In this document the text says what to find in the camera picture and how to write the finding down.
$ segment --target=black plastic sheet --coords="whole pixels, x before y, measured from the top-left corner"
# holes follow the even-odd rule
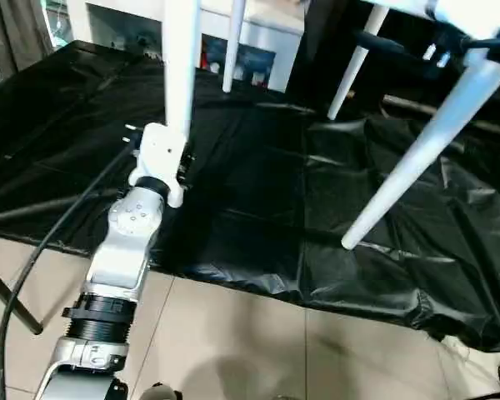
[[[125,123],[163,121],[163,66],[75,42],[0,86],[0,237],[39,241],[118,153]],[[500,137],[463,132],[354,251],[340,239],[424,122],[324,122],[279,93],[197,71],[184,204],[152,267],[452,334],[500,350]],[[92,254],[130,157],[52,247]]]

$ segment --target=white cabinet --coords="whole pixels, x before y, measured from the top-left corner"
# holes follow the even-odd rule
[[[88,4],[163,21],[162,0],[68,0],[75,39],[93,41]],[[228,39],[231,0],[202,0],[201,34]],[[303,7],[292,0],[247,0],[240,43],[275,54],[268,88],[285,92],[304,29]],[[197,54],[197,66],[200,53]]]

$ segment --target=beige floor tile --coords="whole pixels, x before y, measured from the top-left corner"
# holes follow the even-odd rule
[[[30,247],[18,242],[0,239],[0,278],[9,286],[14,283],[23,262],[29,256]]]
[[[446,399],[437,349],[422,332],[307,310],[307,399]]]
[[[7,400],[33,400],[34,394],[17,389],[7,389]]]
[[[455,337],[445,337],[438,344],[437,352],[452,399],[475,398],[500,391],[500,352],[479,352]]]
[[[25,247],[28,255],[31,247]],[[9,254],[11,252],[3,252],[0,258],[3,263],[18,262],[17,259],[9,261]],[[36,318],[44,321],[45,330],[41,335],[33,336],[15,317],[12,318],[7,336],[8,386],[29,392],[37,390],[54,344],[66,332],[69,323],[61,317],[61,312],[78,298],[88,264],[87,259],[80,257],[54,251],[43,252],[20,298]],[[130,332],[132,346],[127,368],[121,372],[129,382],[134,383],[137,379],[171,281],[171,277],[155,272],[147,281],[143,303],[137,310],[136,323]],[[3,305],[0,303],[0,319],[2,312]]]
[[[176,278],[133,399],[162,382],[186,400],[305,398],[304,311]]]
[[[148,274],[141,303],[135,312],[135,320],[128,339],[130,350],[126,359],[126,367],[117,374],[117,377],[129,388],[134,388],[138,380],[173,279],[158,272]]]

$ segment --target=white table leg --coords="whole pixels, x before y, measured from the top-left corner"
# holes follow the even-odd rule
[[[364,31],[371,33],[372,35],[378,34],[380,28],[383,25],[383,21],[385,21],[385,17],[389,12],[388,7],[379,6],[377,4],[374,5],[370,16],[368,17],[367,24],[365,25]],[[344,72],[342,76],[342,81],[339,84],[339,88],[337,89],[337,93],[335,93],[335,97],[333,98],[332,105],[327,111],[327,117],[329,119],[335,119],[339,109],[343,105],[344,99],[347,97],[348,91],[353,84],[353,80],[358,75],[359,69],[363,65],[363,61],[365,61],[365,57],[368,54],[368,50],[366,48],[357,46],[356,50],[353,52],[352,59],[348,64],[347,70]]]
[[[463,73],[432,120],[342,237],[353,249],[433,163],[500,86],[500,64],[483,59]]]
[[[184,133],[187,138],[193,109],[199,16],[199,0],[165,2],[162,22],[165,121],[171,130]]]
[[[230,31],[227,37],[226,62],[224,63],[224,77],[222,80],[222,90],[225,93],[230,93],[232,90],[233,70],[237,63],[237,51],[239,49],[239,38],[241,37],[245,5],[246,0],[233,0],[232,3]]]

